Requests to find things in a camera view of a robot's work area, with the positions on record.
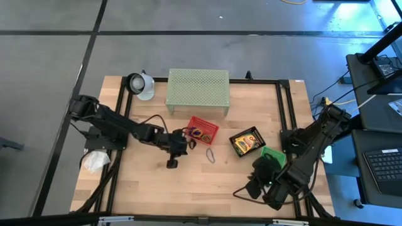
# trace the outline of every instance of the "wooden tabletop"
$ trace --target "wooden tabletop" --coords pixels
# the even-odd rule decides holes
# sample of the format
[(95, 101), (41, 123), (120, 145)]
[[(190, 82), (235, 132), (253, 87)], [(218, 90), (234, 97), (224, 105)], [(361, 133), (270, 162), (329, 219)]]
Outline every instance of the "wooden tabletop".
[[(111, 109), (116, 106), (121, 77), (106, 76), (100, 92), (101, 104)], [(267, 146), (280, 151), (279, 131), (281, 129), (278, 100), (275, 85), (270, 84), (230, 84), (229, 113), (224, 117), (220, 107), (180, 107), (171, 116), (165, 105), (167, 82), (156, 82), (155, 96), (149, 101), (141, 101), (134, 96), (130, 119), (141, 122), (154, 114), (161, 115), (169, 131), (186, 127), (191, 116), (201, 117), (219, 125), (211, 149), (215, 163), (205, 156), (208, 146), (198, 143), (194, 150), (187, 149), (188, 155), (177, 158), (178, 168), (167, 169), (169, 155), (160, 149), (139, 143), (131, 136), (128, 147), (123, 152), (121, 167), (116, 186), (113, 213), (136, 215), (181, 215), (214, 217), (288, 217), (294, 218), (293, 205), (283, 205), (279, 211), (269, 206), (259, 205), (232, 196), (233, 191), (244, 186), (247, 176), (253, 171), (252, 162), (259, 157), (254, 151), (239, 158), (229, 143), (229, 137), (256, 126)], [(313, 122), (308, 104), (307, 91), (302, 80), (291, 80), (296, 121), (298, 127), (306, 127)], [(286, 121), (288, 116), (286, 95), (282, 90)], [(158, 118), (149, 123), (163, 126)], [(320, 161), (314, 195), (325, 209), (334, 214), (328, 183)], [(99, 184), (100, 172), (90, 174), (82, 168), (71, 205), (76, 210), (84, 204)], [(106, 208), (106, 192), (102, 210)], [(305, 206), (301, 202), (302, 213)]]

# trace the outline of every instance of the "black keyboard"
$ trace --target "black keyboard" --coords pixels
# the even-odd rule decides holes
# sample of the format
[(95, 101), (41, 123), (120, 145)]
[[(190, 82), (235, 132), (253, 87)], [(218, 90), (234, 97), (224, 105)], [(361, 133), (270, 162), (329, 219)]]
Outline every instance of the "black keyboard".
[(398, 149), (364, 153), (381, 193), (402, 196), (402, 151)]

